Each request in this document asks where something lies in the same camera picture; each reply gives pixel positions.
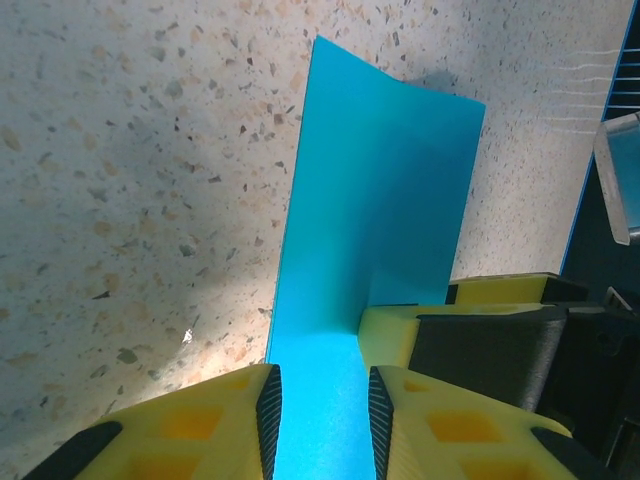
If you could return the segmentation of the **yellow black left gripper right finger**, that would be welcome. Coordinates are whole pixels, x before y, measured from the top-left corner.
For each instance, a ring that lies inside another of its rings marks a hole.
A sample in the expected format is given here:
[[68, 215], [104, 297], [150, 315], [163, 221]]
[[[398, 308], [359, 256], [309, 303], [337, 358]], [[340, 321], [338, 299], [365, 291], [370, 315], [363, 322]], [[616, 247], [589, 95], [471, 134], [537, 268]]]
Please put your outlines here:
[[369, 371], [376, 480], [618, 480], [560, 423], [395, 366]]

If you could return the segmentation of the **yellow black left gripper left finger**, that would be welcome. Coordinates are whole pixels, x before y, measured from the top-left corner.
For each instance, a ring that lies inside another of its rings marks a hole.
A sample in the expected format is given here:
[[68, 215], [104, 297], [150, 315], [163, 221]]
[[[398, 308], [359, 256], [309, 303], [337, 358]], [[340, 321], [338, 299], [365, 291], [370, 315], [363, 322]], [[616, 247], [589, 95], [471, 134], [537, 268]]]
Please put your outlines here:
[[273, 480], [281, 371], [256, 364], [79, 431], [22, 480]]

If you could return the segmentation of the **blue paper sheet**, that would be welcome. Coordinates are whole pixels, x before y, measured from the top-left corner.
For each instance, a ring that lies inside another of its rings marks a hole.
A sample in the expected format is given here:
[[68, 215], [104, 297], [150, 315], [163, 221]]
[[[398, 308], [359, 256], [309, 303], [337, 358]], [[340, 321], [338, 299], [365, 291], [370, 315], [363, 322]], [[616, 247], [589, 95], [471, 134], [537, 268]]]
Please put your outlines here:
[[313, 44], [266, 359], [274, 480], [374, 480], [360, 319], [445, 300], [485, 107]]

